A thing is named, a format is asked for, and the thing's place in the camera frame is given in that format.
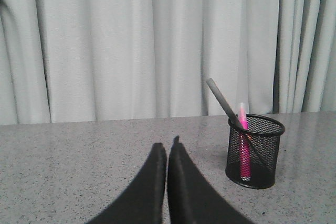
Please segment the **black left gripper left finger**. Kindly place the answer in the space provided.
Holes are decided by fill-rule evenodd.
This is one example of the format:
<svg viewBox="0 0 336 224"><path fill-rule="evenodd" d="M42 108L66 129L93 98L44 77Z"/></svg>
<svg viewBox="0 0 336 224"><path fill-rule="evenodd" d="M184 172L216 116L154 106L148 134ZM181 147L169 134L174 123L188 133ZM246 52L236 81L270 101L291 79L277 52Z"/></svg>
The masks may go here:
<svg viewBox="0 0 336 224"><path fill-rule="evenodd" d="M165 180L166 151L154 143L128 187L89 223L162 223Z"/></svg>

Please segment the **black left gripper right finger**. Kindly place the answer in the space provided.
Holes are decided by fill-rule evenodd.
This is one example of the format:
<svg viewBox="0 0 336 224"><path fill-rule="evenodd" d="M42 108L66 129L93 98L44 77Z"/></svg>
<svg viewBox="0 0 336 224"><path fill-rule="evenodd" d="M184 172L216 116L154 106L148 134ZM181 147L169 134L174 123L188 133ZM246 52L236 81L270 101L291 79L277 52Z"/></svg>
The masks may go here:
<svg viewBox="0 0 336 224"><path fill-rule="evenodd" d="M170 223L252 223L205 179L179 136L173 140L167 169Z"/></svg>

